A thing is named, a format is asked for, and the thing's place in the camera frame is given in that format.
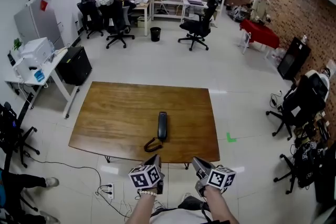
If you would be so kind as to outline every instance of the red tablecloth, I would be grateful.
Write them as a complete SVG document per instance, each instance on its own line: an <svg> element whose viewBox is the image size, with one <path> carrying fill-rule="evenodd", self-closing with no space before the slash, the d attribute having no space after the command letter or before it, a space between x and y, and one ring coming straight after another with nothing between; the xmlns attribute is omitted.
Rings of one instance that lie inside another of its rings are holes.
<svg viewBox="0 0 336 224"><path fill-rule="evenodd" d="M273 49L279 47L279 37L265 25L256 24L250 20L243 20L240 23L240 29L244 29L248 33L251 33L250 42L256 41Z"/></svg>

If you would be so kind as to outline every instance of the bracelet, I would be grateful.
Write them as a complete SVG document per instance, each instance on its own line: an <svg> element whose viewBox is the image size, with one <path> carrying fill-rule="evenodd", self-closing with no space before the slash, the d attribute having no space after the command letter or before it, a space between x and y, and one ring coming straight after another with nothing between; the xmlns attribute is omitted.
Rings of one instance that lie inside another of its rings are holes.
<svg viewBox="0 0 336 224"><path fill-rule="evenodd" d="M139 191L139 194L150 194L150 195L153 195L155 197L158 196L156 193L151 192L151 191L147 191L147 190L141 190L141 191Z"/></svg>

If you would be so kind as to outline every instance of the tiled floor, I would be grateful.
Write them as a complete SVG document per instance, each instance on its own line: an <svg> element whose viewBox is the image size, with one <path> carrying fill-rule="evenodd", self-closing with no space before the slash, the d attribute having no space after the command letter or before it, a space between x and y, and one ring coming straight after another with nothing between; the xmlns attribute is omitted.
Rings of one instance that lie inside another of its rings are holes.
<svg viewBox="0 0 336 224"><path fill-rule="evenodd" d="M150 41L142 29L132 29L135 40L128 39L127 49L117 43L106 50L106 35L83 36L93 71L81 87L70 111L70 118L62 119L65 102L51 84L38 96L35 108L26 115L24 125L35 126L38 132L30 139L41 155L40 161L64 162L73 166L90 166L99 170L102 183L114 182L115 198L112 204L125 214L134 207L136 192L128 179L128 171L137 162L113 159L107 164L104 157L68 147L72 128L92 81L158 84L209 88L216 121L220 163L238 171L237 178L224 193L228 205L240 223L309 223L314 211L314 188L299 189L286 195L289 181L273 183L273 178L283 175L287 167L279 155L290 155L292 141L286 140L285 131L276 137L271 133L279 121L267 118L270 94L288 86L274 67L263 59L264 54L253 49L242 55L237 44L239 26L223 17L218 28L206 38L209 51L196 45L190 52L186 43L177 39L185 36L178 22L155 21L162 28L161 40ZM236 142L229 143L227 133ZM13 169L20 171L14 159ZM58 217L63 224L123 223L119 216L94 192L99 177L90 169L74 169L59 164L40 164L27 161L26 173L38 176L55 176L60 186L51 190L38 188L28 191L39 209ZM183 165L164 164L164 193L159 201L176 207L185 192L197 196L194 185L195 171Z"/></svg>

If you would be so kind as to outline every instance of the white printer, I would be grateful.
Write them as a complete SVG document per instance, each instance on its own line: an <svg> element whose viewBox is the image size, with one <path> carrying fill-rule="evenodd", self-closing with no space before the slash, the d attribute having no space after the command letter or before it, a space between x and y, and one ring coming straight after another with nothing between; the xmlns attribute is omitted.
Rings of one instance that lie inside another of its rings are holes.
<svg viewBox="0 0 336 224"><path fill-rule="evenodd" d="M29 41L21 51L29 66L36 67L46 62L53 52L53 48L46 37Z"/></svg>

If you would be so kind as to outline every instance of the trash can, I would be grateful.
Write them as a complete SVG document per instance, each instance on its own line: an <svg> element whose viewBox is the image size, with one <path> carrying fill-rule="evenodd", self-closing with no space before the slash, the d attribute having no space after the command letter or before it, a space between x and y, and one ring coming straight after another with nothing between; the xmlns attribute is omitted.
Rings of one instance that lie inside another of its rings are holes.
<svg viewBox="0 0 336 224"><path fill-rule="evenodd" d="M153 42L157 42L160 40L160 33L161 33L161 28L160 27L152 27L151 28L151 40Z"/></svg>

